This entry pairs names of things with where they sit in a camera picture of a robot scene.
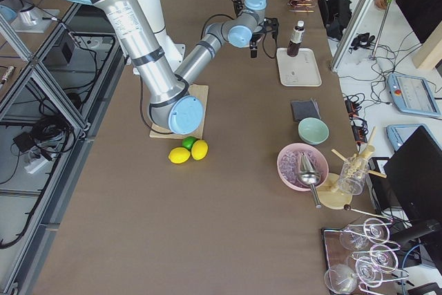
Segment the black monitor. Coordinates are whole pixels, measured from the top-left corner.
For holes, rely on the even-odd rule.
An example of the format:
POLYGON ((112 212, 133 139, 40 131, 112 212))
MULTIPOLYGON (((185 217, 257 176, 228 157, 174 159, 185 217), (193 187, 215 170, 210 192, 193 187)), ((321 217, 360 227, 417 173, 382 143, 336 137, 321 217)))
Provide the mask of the black monitor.
POLYGON ((385 171, 410 219, 441 221, 441 148, 423 126, 393 154, 385 171))

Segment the mint green bowl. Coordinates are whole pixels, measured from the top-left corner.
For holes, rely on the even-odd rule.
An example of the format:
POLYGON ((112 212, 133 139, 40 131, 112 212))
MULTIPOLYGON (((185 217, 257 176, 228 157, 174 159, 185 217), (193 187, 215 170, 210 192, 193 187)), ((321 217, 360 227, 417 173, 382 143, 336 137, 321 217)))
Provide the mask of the mint green bowl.
POLYGON ((318 145, 328 139, 329 128, 322 120, 308 117, 299 122, 298 134, 304 142, 318 145))

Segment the yellow lemon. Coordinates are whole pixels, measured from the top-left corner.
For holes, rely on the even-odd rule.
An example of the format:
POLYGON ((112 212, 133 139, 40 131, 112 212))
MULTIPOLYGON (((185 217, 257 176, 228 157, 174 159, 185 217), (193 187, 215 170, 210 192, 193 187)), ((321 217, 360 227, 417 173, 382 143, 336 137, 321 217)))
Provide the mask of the yellow lemon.
POLYGON ((202 160, 206 157, 209 145, 204 140, 197 140, 191 147, 191 155, 194 160, 202 160))
POLYGON ((191 152, 182 147, 175 147, 169 153, 169 160, 174 164, 182 164, 186 162, 191 156, 191 152))

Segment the yellow lemon near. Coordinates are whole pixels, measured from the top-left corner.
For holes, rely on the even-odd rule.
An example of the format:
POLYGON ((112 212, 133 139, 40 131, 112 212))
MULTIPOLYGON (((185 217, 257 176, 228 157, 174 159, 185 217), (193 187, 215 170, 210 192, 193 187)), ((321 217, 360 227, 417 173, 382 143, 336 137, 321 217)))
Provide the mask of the yellow lemon near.
POLYGON ((174 164, 182 164, 186 162, 191 156, 191 152, 182 147, 175 147, 169 153, 169 160, 174 164))

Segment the teach pendant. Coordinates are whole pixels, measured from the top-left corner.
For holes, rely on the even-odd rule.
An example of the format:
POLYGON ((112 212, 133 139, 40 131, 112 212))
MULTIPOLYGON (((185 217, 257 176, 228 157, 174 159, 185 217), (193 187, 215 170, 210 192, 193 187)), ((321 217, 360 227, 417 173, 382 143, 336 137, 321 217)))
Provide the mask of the teach pendant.
POLYGON ((406 140, 422 126, 428 129, 426 124, 391 124, 386 127, 387 138, 390 141, 394 151, 398 151, 406 140))
POLYGON ((387 85, 399 111, 428 117, 441 116, 425 78, 391 73, 387 85))

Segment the pink ice bowl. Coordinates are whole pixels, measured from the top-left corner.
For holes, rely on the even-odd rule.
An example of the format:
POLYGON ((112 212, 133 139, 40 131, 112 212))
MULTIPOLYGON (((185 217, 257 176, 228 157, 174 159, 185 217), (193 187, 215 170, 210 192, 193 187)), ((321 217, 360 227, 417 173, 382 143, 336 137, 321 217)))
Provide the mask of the pink ice bowl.
POLYGON ((306 192, 310 191, 310 188, 301 184, 296 177, 301 153, 304 153, 309 158, 310 162, 321 175, 321 180, 319 184, 316 185, 317 187, 327 179, 329 167, 325 156, 318 149, 308 144, 289 144, 279 152, 277 170, 282 182, 293 190, 306 192))

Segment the wine glass rack tray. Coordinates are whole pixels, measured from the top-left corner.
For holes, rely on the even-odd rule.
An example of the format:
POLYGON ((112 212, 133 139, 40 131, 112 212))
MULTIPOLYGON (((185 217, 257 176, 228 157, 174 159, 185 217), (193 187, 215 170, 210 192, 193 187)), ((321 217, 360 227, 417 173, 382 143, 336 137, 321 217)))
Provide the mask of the wine glass rack tray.
POLYGON ((401 246, 390 239, 393 218, 360 212, 342 229, 323 228, 326 271, 330 294, 379 294, 386 283, 404 283, 409 273, 399 267, 401 246))

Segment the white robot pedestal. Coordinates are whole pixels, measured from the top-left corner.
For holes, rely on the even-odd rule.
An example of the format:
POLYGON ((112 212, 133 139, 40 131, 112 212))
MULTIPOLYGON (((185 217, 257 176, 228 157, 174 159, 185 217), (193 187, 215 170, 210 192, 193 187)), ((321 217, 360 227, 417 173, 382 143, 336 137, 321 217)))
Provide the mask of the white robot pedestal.
POLYGON ((162 4, 160 0, 137 0, 142 8, 142 11, 148 20, 148 23, 153 31, 158 43, 165 52, 165 57, 175 71, 184 59, 185 45, 175 44, 169 37, 164 23, 164 16, 162 12, 162 4))

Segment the yellow lemon far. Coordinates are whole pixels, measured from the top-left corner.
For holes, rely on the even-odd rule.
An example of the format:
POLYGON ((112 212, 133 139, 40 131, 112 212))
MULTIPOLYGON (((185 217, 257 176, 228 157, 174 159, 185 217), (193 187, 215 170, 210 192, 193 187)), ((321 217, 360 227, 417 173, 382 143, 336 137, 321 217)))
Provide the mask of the yellow lemon far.
POLYGON ((206 157, 209 145, 204 140, 197 140, 191 147, 191 155, 194 160, 202 160, 206 157))

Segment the cream rabbit tray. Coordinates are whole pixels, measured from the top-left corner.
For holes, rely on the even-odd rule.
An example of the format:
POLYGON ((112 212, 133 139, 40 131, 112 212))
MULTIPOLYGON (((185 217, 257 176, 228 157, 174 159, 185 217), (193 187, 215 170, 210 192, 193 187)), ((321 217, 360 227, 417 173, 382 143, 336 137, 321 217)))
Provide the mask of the cream rabbit tray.
POLYGON ((301 48, 295 57, 286 48, 276 53, 280 83, 287 87, 319 87, 322 84, 315 54, 310 48, 301 48))

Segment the grey folded cloth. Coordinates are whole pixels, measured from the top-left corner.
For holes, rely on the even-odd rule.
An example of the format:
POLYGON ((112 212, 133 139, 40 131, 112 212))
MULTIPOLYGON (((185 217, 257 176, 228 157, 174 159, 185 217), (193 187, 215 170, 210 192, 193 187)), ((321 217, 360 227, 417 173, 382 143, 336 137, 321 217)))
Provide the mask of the grey folded cloth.
POLYGON ((306 118, 321 119, 316 100, 294 100, 290 102, 295 122, 300 122, 306 118))

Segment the lime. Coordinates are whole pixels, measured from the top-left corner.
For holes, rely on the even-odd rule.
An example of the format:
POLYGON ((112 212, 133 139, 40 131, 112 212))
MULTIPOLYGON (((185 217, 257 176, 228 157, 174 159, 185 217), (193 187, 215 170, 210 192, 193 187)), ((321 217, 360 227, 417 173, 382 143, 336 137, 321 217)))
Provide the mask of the lime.
POLYGON ((187 150, 191 150, 192 146, 198 141, 196 137, 188 136, 182 140, 182 146, 187 150))

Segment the wooden cutting board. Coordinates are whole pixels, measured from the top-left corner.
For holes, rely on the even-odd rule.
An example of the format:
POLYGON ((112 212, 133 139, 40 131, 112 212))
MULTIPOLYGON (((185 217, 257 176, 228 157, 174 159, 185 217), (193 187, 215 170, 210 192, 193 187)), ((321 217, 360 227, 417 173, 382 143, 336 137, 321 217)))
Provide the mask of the wooden cutting board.
POLYGON ((201 139, 208 93, 209 87, 207 85, 192 84, 189 87, 189 95, 174 103, 166 117, 166 124, 171 125, 171 129, 153 124, 149 137, 184 139, 193 136, 201 139))

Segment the wooden mug tree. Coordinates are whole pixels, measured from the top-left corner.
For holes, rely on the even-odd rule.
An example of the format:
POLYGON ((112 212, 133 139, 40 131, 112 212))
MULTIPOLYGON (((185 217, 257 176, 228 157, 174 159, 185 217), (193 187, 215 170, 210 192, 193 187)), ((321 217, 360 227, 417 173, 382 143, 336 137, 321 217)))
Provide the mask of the wooden mug tree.
MULTIPOLYGON (((360 152, 353 154, 352 157, 361 157, 368 161, 368 174, 372 174, 381 178, 386 178, 387 176, 378 171, 369 170, 369 159, 375 152, 375 146, 372 144, 374 137, 376 135, 377 128, 374 127, 372 133, 368 139, 365 149, 360 152)), ((347 159, 344 155, 339 153, 336 149, 331 150, 335 155, 337 155, 344 163, 347 159)), ((318 188, 318 197, 320 203, 330 209, 344 209, 345 205, 350 205, 352 198, 357 195, 351 195, 342 192, 338 187, 338 179, 340 175, 335 173, 328 173, 326 181, 318 188)))

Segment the steel ice scoop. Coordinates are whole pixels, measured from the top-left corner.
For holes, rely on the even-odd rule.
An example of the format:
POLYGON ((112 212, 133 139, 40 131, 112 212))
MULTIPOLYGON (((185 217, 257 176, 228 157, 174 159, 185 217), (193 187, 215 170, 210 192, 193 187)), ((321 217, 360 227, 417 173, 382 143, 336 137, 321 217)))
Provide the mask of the steel ice scoop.
POLYGON ((300 154, 299 170, 296 176, 303 185, 310 188, 315 207, 320 209, 322 205, 318 197, 316 185, 321 181, 321 175, 304 152, 300 154))

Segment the clear glass mug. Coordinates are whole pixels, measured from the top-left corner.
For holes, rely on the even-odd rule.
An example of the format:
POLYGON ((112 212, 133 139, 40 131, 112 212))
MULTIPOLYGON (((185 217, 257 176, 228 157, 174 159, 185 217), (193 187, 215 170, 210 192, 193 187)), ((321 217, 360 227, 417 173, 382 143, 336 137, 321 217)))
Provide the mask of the clear glass mug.
POLYGON ((363 192, 365 179, 368 174, 368 161, 361 157, 347 158, 338 179, 339 189, 351 195, 360 195, 363 192))

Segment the tea bottle on tray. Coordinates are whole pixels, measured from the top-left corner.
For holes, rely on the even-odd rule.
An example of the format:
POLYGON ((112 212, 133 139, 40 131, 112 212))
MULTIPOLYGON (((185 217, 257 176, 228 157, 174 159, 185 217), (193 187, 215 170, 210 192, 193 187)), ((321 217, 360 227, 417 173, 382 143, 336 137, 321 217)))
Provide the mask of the tea bottle on tray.
POLYGON ((304 31, 305 31, 305 22, 299 20, 292 31, 289 45, 287 46, 288 56, 295 57, 299 53, 304 31))

